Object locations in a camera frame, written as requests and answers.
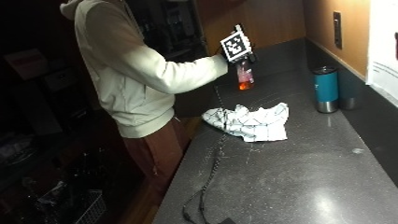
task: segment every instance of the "travel mug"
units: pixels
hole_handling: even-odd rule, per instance
[[[313,69],[317,110],[332,113],[339,109],[337,69],[324,66]]]

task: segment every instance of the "white paper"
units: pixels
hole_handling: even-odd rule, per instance
[[[370,1],[368,84],[398,99],[398,1]]]

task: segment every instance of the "wall outlet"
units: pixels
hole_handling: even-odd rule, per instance
[[[344,40],[341,35],[341,13],[333,12],[333,27],[335,27],[335,45],[343,49],[344,48]]]

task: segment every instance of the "red liquid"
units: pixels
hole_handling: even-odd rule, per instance
[[[241,91],[244,91],[244,90],[249,90],[253,86],[255,86],[255,83],[251,82],[251,81],[245,81],[245,82],[240,82],[240,83],[239,83],[239,89],[240,89]]]

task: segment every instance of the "cord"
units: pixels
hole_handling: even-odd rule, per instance
[[[224,142],[227,140],[227,134],[225,134],[225,131],[227,131],[227,110],[224,109],[224,103],[221,101],[221,97],[220,97],[220,94],[219,94],[219,87],[215,86],[215,89],[216,89],[216,93],[217,93],[217,97],[219,97],[219,103],[220,103],[220,107],[223,109],[223,112],[224,112],[224,134],[223,134],[223,137],[219,139],[217,141],[217,155],[216,155],[216,159],[215,159],[215,163],[213,163],[213,167],[212,167],[212,173],[209,175],[209,178],[207,180],[207,183],[205,185],[201,187],[201,189],[191,196],[191,198],[187,200],[184,206],[183,206],[183,217],[185,219],[185,221],[188,221],[189,223],[192,224],[197,224],[197,222],[192,219],[188,211],[187,211],[187,206],[188,204],[193,201],[193,199],[199,196],[200,194],[200,200],[199,200],[199,211],[200,211],[200,215],[201,215],[201,218],[204,220],[204,223],[205,224],[211,224],[211,222],[208,222],[208,219],[207,219],[207,216],[204,214],[204,199],[205,199],[205,191],[208,190],[209,188],[209,185],[212,183],[212,180],[213,180],[213,177],[216,175],[216,172],[219,170],[219,165],[220,165],[220,162],[221,162],[221,158],[224,156],[224,151],[223,151],[223,148],[224,148]]]

